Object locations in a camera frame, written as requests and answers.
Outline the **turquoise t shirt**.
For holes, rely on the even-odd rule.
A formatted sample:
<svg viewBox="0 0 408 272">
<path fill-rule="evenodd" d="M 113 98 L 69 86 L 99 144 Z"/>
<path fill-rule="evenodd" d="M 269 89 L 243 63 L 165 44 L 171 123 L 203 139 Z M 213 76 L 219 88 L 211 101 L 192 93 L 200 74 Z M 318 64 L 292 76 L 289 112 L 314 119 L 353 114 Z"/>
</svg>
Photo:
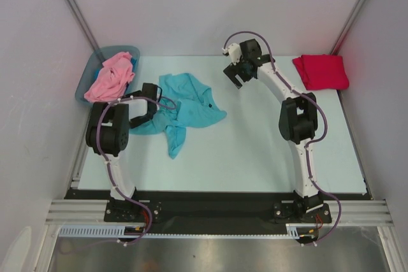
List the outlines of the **turquoise t shirt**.
<svg viewBox="0 0 408 272">
<path fill-rule="evenodd" d="M 190 73 L 162 75 L 159 87 L 165 99 L 152 120 L 130 130 L 135 135 L 165 134 L 168 155 L 175 159 L 187 136 L 187 128 L 205 128 L 225 119 L 227 112 L 220 110 L 213 98 L 212 89 Z"/>
</svg>

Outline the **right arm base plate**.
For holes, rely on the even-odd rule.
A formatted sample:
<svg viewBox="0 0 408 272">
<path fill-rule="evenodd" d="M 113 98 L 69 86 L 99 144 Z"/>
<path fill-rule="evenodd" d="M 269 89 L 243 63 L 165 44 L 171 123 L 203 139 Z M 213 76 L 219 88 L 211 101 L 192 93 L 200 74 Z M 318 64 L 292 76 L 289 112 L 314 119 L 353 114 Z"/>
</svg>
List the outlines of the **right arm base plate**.
<svg viewBox="0 0 408 272">
<path fill-rule="evenodd" d="M 321 199 L 297 198 L 292 202 L 278 202 L 273 205 L 275 223 L 329 224 L 332 215 L 327 203 Z"/>
</svg>

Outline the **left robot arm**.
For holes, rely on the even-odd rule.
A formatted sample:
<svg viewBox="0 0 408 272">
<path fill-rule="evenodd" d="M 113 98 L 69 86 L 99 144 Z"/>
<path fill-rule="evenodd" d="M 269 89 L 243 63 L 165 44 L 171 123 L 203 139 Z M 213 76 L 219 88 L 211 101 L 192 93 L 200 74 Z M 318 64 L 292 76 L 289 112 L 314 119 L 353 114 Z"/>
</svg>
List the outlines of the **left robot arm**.
<svg viewBox="0 0 408 272">
<path fill-rule="evenodd" d="M 85 142 L 108 168 L 111 184 L 110 197 L 122 201 L 119 214 L 128 221 L 137 219 L 141 206 L 133 201 L 136 192 L 129 167 L 122 160 L 129 142 L 129 131 L 151 121 L 158 111 L 162 89 L 153 83 L 144 83 L 140 90 L 126 94 L 126 101 L 109 106 L 107 102 L 92 105 Z"/>
</svg>

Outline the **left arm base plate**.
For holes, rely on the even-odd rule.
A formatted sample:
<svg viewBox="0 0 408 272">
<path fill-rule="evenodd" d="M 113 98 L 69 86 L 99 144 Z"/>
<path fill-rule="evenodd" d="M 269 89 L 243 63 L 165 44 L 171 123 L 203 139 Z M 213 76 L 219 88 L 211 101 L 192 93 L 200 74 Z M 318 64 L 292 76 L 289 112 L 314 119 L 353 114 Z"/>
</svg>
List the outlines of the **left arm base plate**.
<svg viewBox="0 0 408 272">
<path fill-rule="evenodd" d="M 136 191 L 132 199 L 144 204 L 152 214 L 152 223 L 162 221 L 162 198 L 160 192 Z M 115 199 L 109 196 L 103 220 L 110 223 L 135 223 L 145 220 L 149 216 L 147 210 L 140 205 L 125 199 Z"/>
</svg>

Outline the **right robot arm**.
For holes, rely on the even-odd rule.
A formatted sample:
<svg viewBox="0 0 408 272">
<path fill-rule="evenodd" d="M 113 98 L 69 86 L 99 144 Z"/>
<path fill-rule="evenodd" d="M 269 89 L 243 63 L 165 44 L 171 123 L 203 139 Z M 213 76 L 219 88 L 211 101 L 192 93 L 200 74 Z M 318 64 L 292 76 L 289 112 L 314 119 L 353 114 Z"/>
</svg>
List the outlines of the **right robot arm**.
<svg viewBox="0 0 408 272">
<path fill-rule="evenodd" d="M 240 89 L 244 82 L 256 79 L 281 103 L 278 128 L 280 135 L 288 141 L 295 166 L 295 192 L 301 198 L 313 197 L 318 190 L 313 186 L 308 168 L 311 158 L 307 157 L 306 144 L 313 140 L 318 127 L 317 108 L 310 102 L 316 101 L 314 94 L 304 97 L 295 92 L 296 87 L 289 82 L 275 60 L 264 54 L 256 39 L 241 43 L 225 43 L 222 54 L 231 63 L 223 70 L 229 80 Z"/>
</svg>

